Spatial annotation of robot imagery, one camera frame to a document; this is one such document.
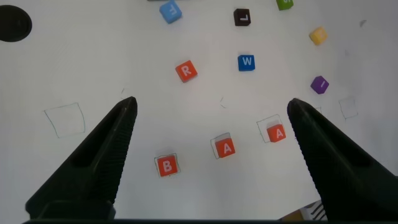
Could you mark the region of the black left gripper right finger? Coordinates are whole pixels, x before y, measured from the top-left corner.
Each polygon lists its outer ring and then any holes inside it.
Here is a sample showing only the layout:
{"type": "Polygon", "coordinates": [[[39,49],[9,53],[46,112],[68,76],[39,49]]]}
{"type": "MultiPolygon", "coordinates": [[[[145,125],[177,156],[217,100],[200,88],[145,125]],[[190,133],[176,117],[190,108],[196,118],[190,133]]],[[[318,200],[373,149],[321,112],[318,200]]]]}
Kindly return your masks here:
{"type": "Polygon", "coordinates": [[[397,221],[397,176],[310,104],[287,114],[329,221],[397,221]]]}

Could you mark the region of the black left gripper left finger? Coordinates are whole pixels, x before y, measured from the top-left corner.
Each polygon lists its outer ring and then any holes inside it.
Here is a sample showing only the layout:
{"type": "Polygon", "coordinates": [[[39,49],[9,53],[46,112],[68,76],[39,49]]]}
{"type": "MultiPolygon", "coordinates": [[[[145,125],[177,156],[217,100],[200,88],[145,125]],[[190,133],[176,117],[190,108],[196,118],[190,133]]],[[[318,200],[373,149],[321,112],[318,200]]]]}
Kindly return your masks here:
{"type": "Polygon", "coordinates": [[[117,103],[26,202],[33,220],[112,220],[137,101],[117,103]]]}

